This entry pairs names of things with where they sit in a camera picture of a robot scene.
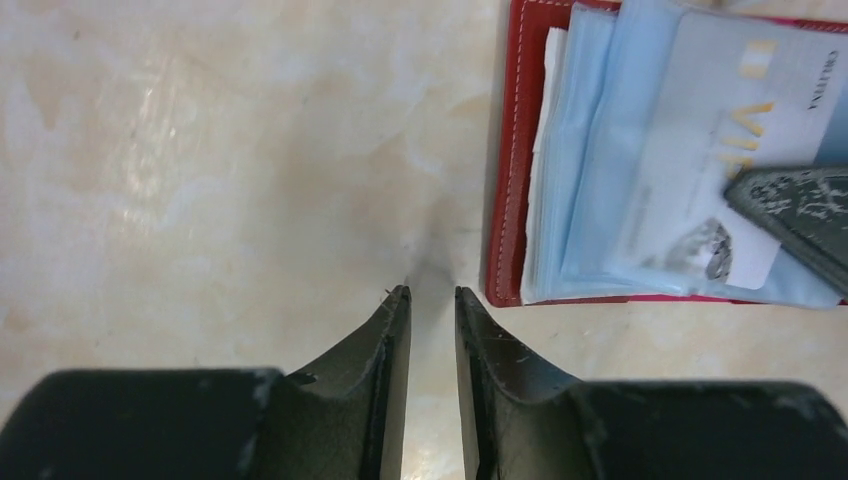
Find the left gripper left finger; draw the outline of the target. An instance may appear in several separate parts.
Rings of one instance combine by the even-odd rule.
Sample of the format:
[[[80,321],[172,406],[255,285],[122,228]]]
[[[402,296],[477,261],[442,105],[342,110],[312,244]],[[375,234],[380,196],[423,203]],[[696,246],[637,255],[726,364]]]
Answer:
[[[1,431],[5,479],[394,479],[411,293],[300,369],[51,373]]]

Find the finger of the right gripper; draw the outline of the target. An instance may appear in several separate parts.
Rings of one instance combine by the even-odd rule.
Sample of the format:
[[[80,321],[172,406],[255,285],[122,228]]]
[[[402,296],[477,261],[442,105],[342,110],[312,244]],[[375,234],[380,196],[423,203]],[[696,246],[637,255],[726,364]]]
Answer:
[[[847,293],[845,165],[745,170],[723,196],[819,278]]]

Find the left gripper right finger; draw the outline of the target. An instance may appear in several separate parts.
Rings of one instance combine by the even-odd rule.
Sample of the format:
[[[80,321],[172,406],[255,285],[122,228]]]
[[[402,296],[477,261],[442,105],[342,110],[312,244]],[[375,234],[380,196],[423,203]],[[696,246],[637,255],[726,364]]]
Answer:
[[[455,291],[469,479],[843,479],[847,425],[796,382],[584,381]]]

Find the white credit card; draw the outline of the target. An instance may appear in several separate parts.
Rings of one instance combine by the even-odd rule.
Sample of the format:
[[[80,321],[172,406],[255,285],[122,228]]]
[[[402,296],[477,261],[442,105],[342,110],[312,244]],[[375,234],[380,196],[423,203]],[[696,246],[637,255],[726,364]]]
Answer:
[[[723,193],[740,172],[811,164],[847,81],[847,37],[685,13],[611,268],[761,288],[778,241]]]

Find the red card holder wallet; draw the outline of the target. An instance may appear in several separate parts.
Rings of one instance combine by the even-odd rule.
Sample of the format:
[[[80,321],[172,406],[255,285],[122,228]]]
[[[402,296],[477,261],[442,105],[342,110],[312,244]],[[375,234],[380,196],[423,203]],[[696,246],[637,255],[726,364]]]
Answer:
[[[499,307],[686,299],[830,308],[841,295],[783,249],[758,289],[610,267],[682,16],[690,11],[837,32],[686,1],[515,1],[485,277]],[[847,163],[847,81],[813,167]]]

